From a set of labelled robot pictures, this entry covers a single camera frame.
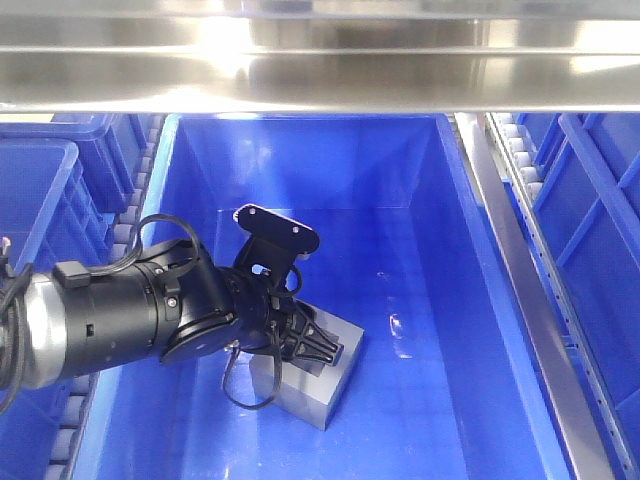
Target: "bin floor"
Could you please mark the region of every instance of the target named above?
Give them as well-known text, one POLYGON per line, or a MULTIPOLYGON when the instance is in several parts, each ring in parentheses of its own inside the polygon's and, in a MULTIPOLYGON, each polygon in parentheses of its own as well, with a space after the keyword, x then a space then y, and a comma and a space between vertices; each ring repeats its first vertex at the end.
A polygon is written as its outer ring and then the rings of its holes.
MULTIPOLYGON (((185 479, 466 478, 408 209, 282 212, 322 239, 299 262, 301 298, 365 329, 350 382, 322 432, 277 407, 233 406, 219 389, 226 356, 200 359, 183 372, 193 383, 181 383, 187 391, 176 406, 176 450, 164 472, 177 468, 171 478, 185 479)), ((216 238, 214 256, 228 264, 243 237, 230 212, 219 215, 215 236, 203 239, 211 246, 216 238)), ((248 401, 244 360, 234 389, 248 401)))

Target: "robotic arm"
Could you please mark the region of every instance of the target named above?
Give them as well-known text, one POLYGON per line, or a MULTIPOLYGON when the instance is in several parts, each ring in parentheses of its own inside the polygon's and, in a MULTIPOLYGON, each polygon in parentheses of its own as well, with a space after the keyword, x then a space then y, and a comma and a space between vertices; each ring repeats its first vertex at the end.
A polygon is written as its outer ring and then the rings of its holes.
POLYGON ((246 205, 234 214, 250 233, 232 267, 214 265, 193 229, 168 215, 151 215, 138 226, 132 252, 106 267, 56 264, 50 274, 31 265, 14 275, 9 242, 0 256, 0 388, 9 389, 0 413, 21 387, 122 365, 148 356, 163 364, 232 348, 223 389, 240 351, 274 359, 272 394, 278 393, 282 362, 296 358, 334 365, 341 346, 316 325, 315 311, 294 296, 302 277, 298 256, 313 253, 318 235, 309 227, 246 205), (142 228, 166 221, 190 239, 144 249, 142 228), (287 290, 294 272, 298 285, 287 290))

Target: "metal shelf beam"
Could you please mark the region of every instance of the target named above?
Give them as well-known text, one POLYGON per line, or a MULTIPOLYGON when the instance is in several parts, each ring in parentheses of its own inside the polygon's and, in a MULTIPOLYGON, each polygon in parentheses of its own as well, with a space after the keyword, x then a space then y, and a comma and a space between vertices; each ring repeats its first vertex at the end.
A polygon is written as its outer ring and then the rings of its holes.
POLYGON ((3 112, 640 109, 638 2, 3 3, 3 112))

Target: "black cable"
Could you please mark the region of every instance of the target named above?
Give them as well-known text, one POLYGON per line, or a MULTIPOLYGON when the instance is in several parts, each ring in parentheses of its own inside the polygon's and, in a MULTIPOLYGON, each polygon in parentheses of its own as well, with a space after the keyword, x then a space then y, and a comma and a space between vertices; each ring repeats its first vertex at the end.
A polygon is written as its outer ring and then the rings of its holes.
POLYGON ((248 405, 233 398, 227 390, 227 384, 229 382, 229 378, 231 377, 231 371, 233 370, 233 366, 235 365, 236 360, 240 356, 239 346, 234 345, 231 351, 231 356, 229 357, 229 362, 227 363, 227 367, 224 370, 224 375, 222 376, 222 391, 234 405, 244 408, 245 410, 260 410, 261 408, 264 408, 271 402, 273 402, 280 393, 280 385, 282 384, 282 354, 280 352, 280 337, 277 333, 277 327, 273 327, 270 338, 272 350, 271 356, 273 357, 273 388, 271 389, 271 393, 265 400, 260 403, 256 403, 255 405, 248 405))
POLYGON ((12 370, 12 372, 8 386, 9 392, 0 402, 0 415, 5 413, 15 401, 18 393, 20 392, 22 378, 24 377, 27 327, 25 325, 25 312, 23 310, 24 304, 22 297, 19 295, 29 285, 32 271, 33 264, 27 264, 20 275, 13 279, 11 285, 4 293, 2 303, 0 303, 0 318, 6 315, 7 325, 13 325, 13 327, 10 327, 11 329, 9 331, 9 333, 13 334, 11 337, 7 336, 8 344, 5 348, 12 351, 10 358, 13 357, 15 353, 15 359, 12 359, 13 361, 10 366, 10 370, 12 370))
POLYGON ((291 298, 297 295, 300 290, 302 290, 302 272, 300 272, 298 267, 296 267, 295 265, 291 265, 291 271, 296 276, 296 280, 298 282, 296 288, 294 288, 293 290, 285 290, 284 292, 275 290, 274 288, 269 288, 269 295, 278 298, 291 298))
POLYGON ((140 259, 140 256, 142 255, 142 251, 144 248, 142 245, 142 229, 146 225, 154 222, 169 222, 169 223, 178 225, 180 228, 182 228, 185 232, 189 234, 189 237, 193 244, 193 248, 195 250, 195 254, 187 263, 179 267, 173 268, 171 269, 170 272, 165 272, 163 275, 166 275, 167 277, 177 278, 186 274, 193 267, 195 267, 196 264, 198 263, 198 259, 200 258, 200 239, 198 238, 198 235, 196 234, 193 227, 189 225, 187 222, 185 222, 184 220, 178 217, 175 217, 173 215, 167 215, 165 213, 156 213, 156 214, 145 217, 136 226, 136 241, 131 252, 129 252, 127 255, 122 257, 117 262, 112 263, 110 265, 106 265, 102 267, 89 267, 88 270, 91 273, 91 276, 105 277, 108 275, 113 275, 114 273, 121 272, 122 270, 130 267, 136 261, 138 261, 140 259))

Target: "metal block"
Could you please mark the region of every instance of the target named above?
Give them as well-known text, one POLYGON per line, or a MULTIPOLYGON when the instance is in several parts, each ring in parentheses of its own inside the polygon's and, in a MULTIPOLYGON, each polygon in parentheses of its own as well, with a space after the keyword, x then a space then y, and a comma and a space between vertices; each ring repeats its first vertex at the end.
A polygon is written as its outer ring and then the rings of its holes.
MULTIPOLYGON (((340 394, 356 362, 364 330, 335 315, 313 307, 316 323, 344 349, 333 366, 317 362, 285 363, 282 366, 282 386, 274 403, 293 415, 325 430, 340 394)), ((256 395, 267 397, 273 386, 273 361, 256 355, 249 363, 256 395)))

